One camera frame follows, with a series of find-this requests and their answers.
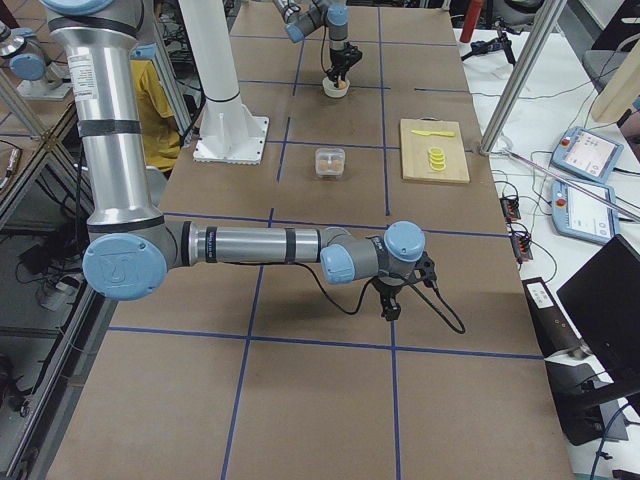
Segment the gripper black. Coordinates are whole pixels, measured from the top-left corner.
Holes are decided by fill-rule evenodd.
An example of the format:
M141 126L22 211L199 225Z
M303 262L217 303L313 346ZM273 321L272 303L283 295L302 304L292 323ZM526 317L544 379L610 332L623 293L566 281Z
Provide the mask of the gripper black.
M333 85L339 84L339 78L346 82L347 72L351 69L349 67L349 46L345 45L341 50L330 50L331 68L326 71L326 76Z
M401 314L401 306L396 300L396 295L405 287L418 281L414 273L401 275L387 273L373 278L372 285L381 298L381 316L386 321L398 320Z

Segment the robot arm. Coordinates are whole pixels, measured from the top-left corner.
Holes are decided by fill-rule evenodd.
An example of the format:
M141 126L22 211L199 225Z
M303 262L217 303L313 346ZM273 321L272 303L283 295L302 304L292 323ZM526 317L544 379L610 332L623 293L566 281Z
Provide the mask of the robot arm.
M306 11L296 1L273 1L284 29L292 43L299 43L323 28L329 35L331 65L321 64L325 78L323 88L327 96L341 98L347 93L347 73L362 59L362 52L349 42L349 10L344 1L312 1Z
M200 227L167 222L153 204L146 177L142 129L130 57L155 20L152 1L40 1L52 37L65 50L86 156L94 212L82 268L99 294L126 301L154 292L174 268L198 262L268 266L320 263L329 284L367 279L380 296L381 316L399 318L396 295L423 282L436 288L434 262L423 231L399 221L382 236L354 238L340 227L272 229ZM293 42L320 27L330 39L328 80L336 87L361 59L348 39L348 7L316 1L300 12L295 1L273 1ZM244 105L236 76L223 1L180 1L205 100L196 160L259 164L269 119Z

